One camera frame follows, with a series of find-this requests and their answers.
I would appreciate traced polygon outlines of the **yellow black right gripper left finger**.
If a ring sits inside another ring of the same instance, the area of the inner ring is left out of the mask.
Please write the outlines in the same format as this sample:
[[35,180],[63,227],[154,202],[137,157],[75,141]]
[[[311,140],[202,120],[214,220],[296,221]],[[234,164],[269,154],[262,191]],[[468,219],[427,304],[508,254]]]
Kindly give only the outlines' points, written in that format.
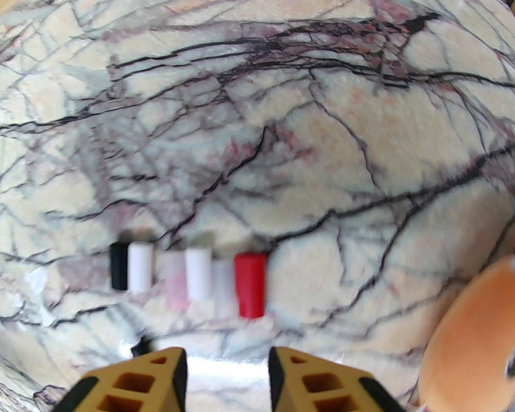
[[60,400],[62,412],[184,412],[188,365],[181,347],[94,369]]

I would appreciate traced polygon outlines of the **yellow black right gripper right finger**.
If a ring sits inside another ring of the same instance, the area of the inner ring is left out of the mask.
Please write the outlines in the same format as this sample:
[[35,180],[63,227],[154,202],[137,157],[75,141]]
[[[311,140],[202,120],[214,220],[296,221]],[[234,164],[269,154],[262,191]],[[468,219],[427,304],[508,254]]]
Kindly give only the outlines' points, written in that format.
[[274,412],[402,412],[371,373],[288,347],[269,351]]

